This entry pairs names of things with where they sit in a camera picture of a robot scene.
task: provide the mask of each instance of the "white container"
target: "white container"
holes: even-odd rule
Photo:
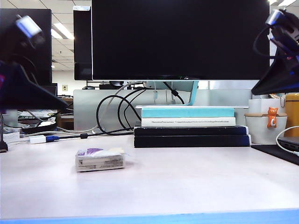
[[[245,122],[251,135],[252,143],[261,145],[275,145],[276,136],[285,129],[287,116],[276,117],[277,127],[267,127],[268,117],[246,116]]]
[[[278,113],[285,113],[285,108],[281,106],[280,99],[250,99],[248,104],[248,113],[268,113],[269,107],[278,108]]]

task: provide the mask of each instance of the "book spine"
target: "book spine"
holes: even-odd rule
[[[143,108],[142,118],[233,117],[234,108]]]
[[[234,117],[219,118],[142,118],[142,127],[219,127],[235,126]]]
[[[146,135],[247,135],[246,126],[226,127],[135,127],[135,136]]]
[[[248,147],[249,135],[135,136],[134,147]]]

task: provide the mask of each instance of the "tissue box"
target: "tissue box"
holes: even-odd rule
[[[6,127],[3,132],[3,140],[9,144],[12,141],[20,140],[20,129]]]
[[[77,171],[94,171],[124,168],[123,153],[121,148],[79,150],[76,153],[76,169]]]

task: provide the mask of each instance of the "fluorescent light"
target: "fluorescent light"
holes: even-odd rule
[[[284,0],[278,6],[289,6],[290,4],[294,3],[296,0]]]
[[[59,23],[54,23],[54,26],[59,29],[61,33],[63,33],[68,39],[74,40],[74,35],[68,31],[68,29],[62,25],[60,22]]]
[[[269,0],[270,5],[272,5],[275,2],[277,2],[277,0]]]
[[[90,6],[74,6],[73,10],[74,11],[89,11]]]
[[[63,39],[61,35],[59,35],[59,33],[57,33],[55,30],[51,29],[51,34],[54,38],[56,39]]]

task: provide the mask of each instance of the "electrical outlet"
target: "electrical outlet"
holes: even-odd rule
[[[67,85],[62,85],[62,91],[67,91]]]

